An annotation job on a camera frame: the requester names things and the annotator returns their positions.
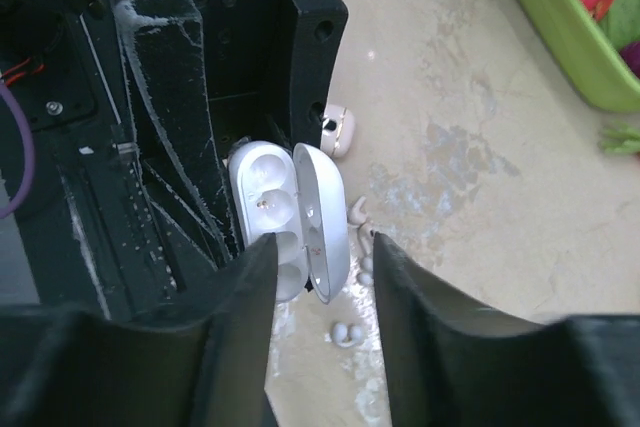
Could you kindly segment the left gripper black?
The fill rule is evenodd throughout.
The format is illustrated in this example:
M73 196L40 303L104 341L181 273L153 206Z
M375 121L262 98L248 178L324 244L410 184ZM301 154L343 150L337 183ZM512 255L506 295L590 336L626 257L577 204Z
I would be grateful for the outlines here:
M69 133L72 299L130 317L246 245L228 161L242 140L318 146L342 0L82 0L101 78Z

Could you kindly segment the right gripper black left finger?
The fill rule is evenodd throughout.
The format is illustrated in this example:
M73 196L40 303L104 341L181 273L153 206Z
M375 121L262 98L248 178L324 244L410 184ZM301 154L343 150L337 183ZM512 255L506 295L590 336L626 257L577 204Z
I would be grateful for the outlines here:
M278 252L261 236L197 296L118 323L1 312L5 426L273 426L265 391Z

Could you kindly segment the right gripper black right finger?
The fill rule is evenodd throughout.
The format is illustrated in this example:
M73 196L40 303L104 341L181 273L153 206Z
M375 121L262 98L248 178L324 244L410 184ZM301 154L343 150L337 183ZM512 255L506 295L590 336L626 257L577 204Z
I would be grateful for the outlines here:
M530 322L465 294L381 233L373 266L394 425L638 424L637 316Z

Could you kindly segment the white earbud charging case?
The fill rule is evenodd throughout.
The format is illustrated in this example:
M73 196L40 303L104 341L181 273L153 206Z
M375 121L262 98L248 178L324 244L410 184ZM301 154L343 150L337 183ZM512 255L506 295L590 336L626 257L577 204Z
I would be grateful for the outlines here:
M345 191L336 164L308 144L289 152L251 141L231 155L228 169L244 244L276 235L276 301L289 302L306 286L322 303L333 301L350 271Z

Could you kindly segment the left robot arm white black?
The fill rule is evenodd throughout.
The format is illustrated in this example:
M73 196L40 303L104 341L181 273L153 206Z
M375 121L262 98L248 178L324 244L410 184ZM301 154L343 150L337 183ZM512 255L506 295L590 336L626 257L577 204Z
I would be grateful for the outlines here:
M319 146L343 0L1 0L3 305L203 306L244 240L226 162Z

